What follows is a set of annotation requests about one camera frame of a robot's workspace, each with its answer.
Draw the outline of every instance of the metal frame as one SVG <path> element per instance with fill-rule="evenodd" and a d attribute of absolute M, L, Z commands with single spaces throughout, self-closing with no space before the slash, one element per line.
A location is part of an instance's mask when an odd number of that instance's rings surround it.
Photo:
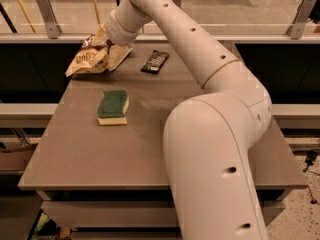
<path fill-rule="evenodd" d="M 49 0 L 36 0 L 46 26 L 47 35 L 49 38 L 58 38 L 62 33 L 60 26 L 57 23 L 56 17 L 51 7 Z"/>
<path fill-rule="evenodd" d="M 294 19 L 293 26 L 289 27 L 289 29 L 287 30 L 287 34 L 292 39 L 300 39 L 302 37 L 305 25 L 309 19 L 309 16 L 316 2 L 317 0 L 302 1 L 298 9 L 297 15 Z"/>
<path fill-rule="evenodd" d="M 46 128 L 57 106 L 1 103 L 0 128 Z"/>
<path fill-rule="evenodd" d="M 50 39 L 46 34 L 0 34 L 0 44 L 82 44 L 91 33 L 61 34 L 59 39 Z M 320 44 L 320 35 L 304 35 L 293 40 L 287 35 L 212 35 L 219 42 L 246 44 Z M 168 42 L 163 34 L 140 34 L 137 42 Z"/>
<path fill-rule="evenodd" d="M 320 129 L 320 104 L 273 104 L 271 112 L 282 129 Z"/>

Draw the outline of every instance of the snack bag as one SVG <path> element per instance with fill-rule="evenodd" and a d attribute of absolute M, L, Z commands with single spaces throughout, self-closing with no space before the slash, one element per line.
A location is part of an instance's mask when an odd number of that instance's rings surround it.
<path fill-rule="evenodd" d="M 66 76 L 72 74 L 93 74 L 113 71 L 132 50 L 130 46 L 113 44 L 108 38 L 104 25 L 96 34 L 91 34 L 69 65 Z"/>

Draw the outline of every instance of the circular hole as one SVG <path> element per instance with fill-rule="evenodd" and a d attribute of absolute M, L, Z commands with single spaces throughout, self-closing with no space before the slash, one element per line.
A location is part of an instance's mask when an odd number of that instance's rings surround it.
<path fill-rule="evenodd" d="M 258 114 L 258 126 L 261 127 L 261 117 L 259 114 Z"/>
<path fill-rule="evenodd" d="M 236 171 L 237 171 L 236 167 L 230 167 L 230 168 L 226 169 L 227 173 L 235 173 Z"/>
<path fill-rule="evenodd" d="M 234 176 L 234 174 L 237 172 L 237 168 L 232 166 L 232 167 L 229 167 L 227 169 L 224 169 L 223 172 L 222 172 L 222 177 L 227 179 L 227 178 L 230 178 L 232 176 Z"/>
<path fill-rule="evenodd" d="M 268 112 L 269 112 L 269 114 L 268 114 L 268 118 L 271 118 L 271 108 L 270 107 L 268 107 Z"/>
<path fill-rule="evenodd" d="M 251 224 L 250 223 L 243 224 L 240 228 L 249 229 L 249 228 L 251 228 Z"/>
<path fill-rule="evenodd" d="M 251 228 L 251 224 L 250 223 L 242 224 L 240 227 L 238 227 L 236 229 L 236 234 L 239 235 L 239 236 L 240 235 L 245 235 L 245 234 L 247 234 L 249 232 L 250 228 Z"/>

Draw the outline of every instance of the scouring pad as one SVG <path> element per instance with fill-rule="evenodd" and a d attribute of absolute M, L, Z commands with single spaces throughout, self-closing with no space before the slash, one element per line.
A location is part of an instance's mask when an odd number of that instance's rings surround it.
<path fill-rule="evenodd" d="M 103 99 L 98 107 L 97 116 L 100 125 L 127 124 L 126 112 L 129 97 L 125 90 L 103 92 Z"/>

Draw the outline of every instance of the glass panel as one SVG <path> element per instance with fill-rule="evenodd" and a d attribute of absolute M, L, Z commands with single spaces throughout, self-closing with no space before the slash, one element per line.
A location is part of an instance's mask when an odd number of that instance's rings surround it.
<path fill-rule="evenodd" d="M 0 0 L 18 33 L 33 33 L 17 0 Z M 22 0 L 37 33 L 45 26 L 36 0 Z M 181 8 L 209 33 L 237 35 L 283 35 L 292 24 L 302 0 L 182 0 Z M 63 33 L 96 32 L 98 21 L 93 0 L 50 0 Z M 103 23 L 117 6 L 116 0 L 97 0 L 98 14 Z M 0 17 L 0 33 L 11 33 Z M 313 34 L 316 24 L 308 22 L 305 33 Z M 161 33 L 154 22 L 144 33 Z"/>

